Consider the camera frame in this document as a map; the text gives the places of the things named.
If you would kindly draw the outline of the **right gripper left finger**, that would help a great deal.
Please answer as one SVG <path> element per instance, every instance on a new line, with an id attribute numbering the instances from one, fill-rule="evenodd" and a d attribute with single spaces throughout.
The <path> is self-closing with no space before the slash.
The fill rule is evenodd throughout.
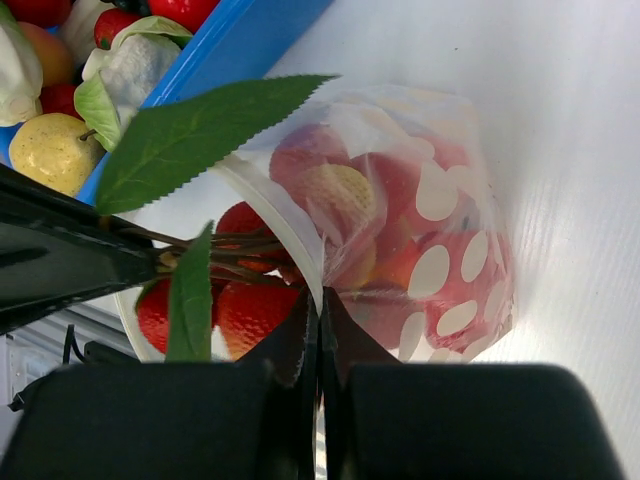
<path id="1" fill-rule="evenodd" d="M 308 293 L 236 363 L 74 365 L 38 381 L 5 479 L 311 479 Z"/>

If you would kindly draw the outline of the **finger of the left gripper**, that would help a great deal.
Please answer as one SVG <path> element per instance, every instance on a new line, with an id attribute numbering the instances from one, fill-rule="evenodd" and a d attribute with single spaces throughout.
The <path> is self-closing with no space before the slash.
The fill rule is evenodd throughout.
<path id="1" fill-rule="evenodd" d="M 3 166 L 2 333 L 153 279 L 152 243 L 135 229 Z"/>

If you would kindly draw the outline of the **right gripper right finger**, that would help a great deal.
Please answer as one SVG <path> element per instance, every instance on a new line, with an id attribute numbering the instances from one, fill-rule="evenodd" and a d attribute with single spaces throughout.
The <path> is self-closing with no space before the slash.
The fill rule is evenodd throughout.
<path id="1" fill-rule="evenodd" d="M 549 364 L 403 363 L 324 293 L 332 479 L 620 479 L 583 384 Z"/>

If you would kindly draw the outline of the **red lychee bunch toy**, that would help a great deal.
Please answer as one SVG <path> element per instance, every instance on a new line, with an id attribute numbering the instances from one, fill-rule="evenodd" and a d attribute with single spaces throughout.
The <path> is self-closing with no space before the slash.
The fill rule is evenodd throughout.
<path id="1" fill-rule="evenodd" d="M 280 278 L 251 267 L 280 265 L 270 255 L 284 247 L 274 228 L 216 234 L 231 194 L 216 177 L 231 153 L 286 119 L 329 79 L 307 74 L 244 80 L 142 109 L 111 153 L 96 190 L 97 212 L 113 224 L 120 214 L 164 206 L 153 228 L 124 231 L 152 243 L 155 272 L 138 302 L 146 305 L 156 290 L 164 291 L 159 298 L 167 318 L 167 361 L 211 360 L 212 290 L 221 281 L 283 286 Z"/>

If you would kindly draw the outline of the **red bell pepper toy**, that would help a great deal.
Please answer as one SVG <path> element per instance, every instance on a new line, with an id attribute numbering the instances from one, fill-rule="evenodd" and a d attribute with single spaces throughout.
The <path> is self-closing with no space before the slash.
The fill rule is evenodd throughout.
<path id="1" fill-rule="evenodd" d="M 417 243 L 407 294 L 423 307 L 434 349 L 464 353 L 491 341 L 509 314 L 514 280 L 511 248 L 502 232 L 469 229 L 430 233 Z"/>

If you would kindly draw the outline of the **clear dotted zip bag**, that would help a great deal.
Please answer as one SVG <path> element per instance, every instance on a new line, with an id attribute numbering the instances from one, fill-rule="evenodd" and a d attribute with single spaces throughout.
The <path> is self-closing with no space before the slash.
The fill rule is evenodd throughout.
<path id="1" fill-rule="evenodd" d="M 331 126 L 350 163 L 298 176 L 300 206 L 270 179 L 269 165 L 280 141 L 307 124 Z M 508 237 L 468 99 L 383 85 L 311 100 L 242 145 L 216 178 L 231 189 L 218 221 L 234 204 L 249 204 L 274 228 L 313 295 L 333 288 L 351 317 L 397 359 L 465 362 L 509 331 L 514 289 L 495 339 L 462 354 L 434 349 L 423 307 L 407 294 L 410 261 L 426 235 L 484 229 Z M 154 203 L 127 219 L 153 228 L 163 209 Z"/>

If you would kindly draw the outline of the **pink peach toy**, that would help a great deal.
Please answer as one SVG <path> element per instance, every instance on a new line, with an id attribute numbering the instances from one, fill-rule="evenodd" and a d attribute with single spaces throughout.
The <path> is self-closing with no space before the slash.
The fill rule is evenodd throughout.
<path id="1" fill-rule="evenodd" d="M 295 195 L 298 176 L 313 167 L 325 164 L 348 166 L 349 163 L 346 146 L 331 126 L 307 124 L 280 141 L 271 155 L 269 177 L 303 206 L 304 196 Z"/>

